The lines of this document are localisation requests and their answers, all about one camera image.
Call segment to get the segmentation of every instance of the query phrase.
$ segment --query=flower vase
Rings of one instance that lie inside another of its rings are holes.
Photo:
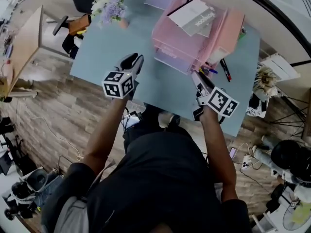
[[[119,21],[119,26],[122,29],[127,29],[128,21],[126,19],[122,18],[121,21]]]

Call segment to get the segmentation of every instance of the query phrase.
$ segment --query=flower bouquet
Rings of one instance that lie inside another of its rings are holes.
[[[124,19],[127,7],[123,2],[124,0],[94,0],[91,18],[100,15],[100,26],[118,21],[122,28],[127,28],[128,23]]]

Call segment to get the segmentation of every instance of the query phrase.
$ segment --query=gray pants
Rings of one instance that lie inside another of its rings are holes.
[[[269,149],[273,149],[281,140],[277,139],[272,136],[264,136],[262,138],[263,145],[269,147]],[[267,154],[266,150],[263,150],[261,148],[257,148],[257,150],[254,153],[254,157],[259,160],[261,163],[267,165],[269,168],[275,170],[279,175],[282,176],[283,170],[282,168],[278,167],[274,162],[271,160],[271,156]]]

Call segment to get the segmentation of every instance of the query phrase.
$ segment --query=gray backpack strap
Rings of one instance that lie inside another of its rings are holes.
[[[88,233],[86,203],[71,197],[64,204],[58,217],[55,233]]]

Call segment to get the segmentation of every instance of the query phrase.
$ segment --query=pink desk organizer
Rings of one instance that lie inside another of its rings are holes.
[[[180,7],[186,1],[187,0],[173,0],[171,2],[156,23],[152,32],[152,39],[156,51],[160,49],[163,53],[166,53],[173,59],[182,59],[189,63],[189,69],[182,71],[185,74],[189,74],[193,70],[198,70],[209,58],[215,42],[222,31],[222,25],[227,10],[217,8],[209,3],[208,0],[201,0],[206,2],[206,4],[213,6],[217,16],[212,22],[213,24],[208,38],[200,34],[189,36],[167,17],[169,12]]]

